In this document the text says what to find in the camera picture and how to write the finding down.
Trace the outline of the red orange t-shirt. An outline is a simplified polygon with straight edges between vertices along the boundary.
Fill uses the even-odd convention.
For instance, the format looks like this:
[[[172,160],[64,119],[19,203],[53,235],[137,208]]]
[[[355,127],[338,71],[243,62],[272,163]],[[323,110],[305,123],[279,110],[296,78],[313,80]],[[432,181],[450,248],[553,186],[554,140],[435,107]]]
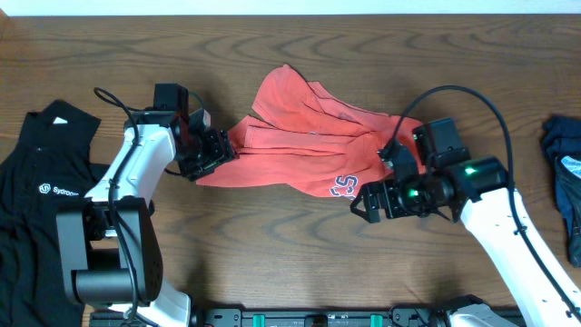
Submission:
[[[413,118],[371,112],[331,95],[285,64],[266,75],[253,113],[229,130],[238,158],[199,185],[245,188],[287,184],[322,198],[354,198],[392,171],[379,157],[392,137],[416,154]]]

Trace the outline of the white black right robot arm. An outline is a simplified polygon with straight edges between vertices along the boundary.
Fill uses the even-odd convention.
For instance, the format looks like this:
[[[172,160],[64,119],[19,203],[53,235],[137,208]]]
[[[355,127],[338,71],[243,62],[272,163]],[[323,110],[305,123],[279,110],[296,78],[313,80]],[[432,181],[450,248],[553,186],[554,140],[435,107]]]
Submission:
[[[455,123],[417,127],[418,155],[400,143],[381,151],[389,179],[366,183],[350,205],[368,223],[440,214],[461,222],[500,273],[528,326],[577,326],[580,291],[532,223],[507,169],[494,156],[473,159]]]

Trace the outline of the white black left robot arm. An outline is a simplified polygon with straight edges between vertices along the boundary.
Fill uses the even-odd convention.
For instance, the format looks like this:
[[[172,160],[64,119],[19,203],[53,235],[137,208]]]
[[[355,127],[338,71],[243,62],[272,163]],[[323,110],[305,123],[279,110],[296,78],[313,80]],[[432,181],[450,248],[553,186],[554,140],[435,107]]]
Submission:
[[[106,173],[55,217],[65,295],[94,308],[92,326],[203,326],[192,297],[163,277],[153,194],[170,163],[178,165],[175,175],[194,182],[237,154],[204,107],[190,109],[191,94],[179,84],[157,84],[144,109],[100,87],[94,93],[127,120]]]

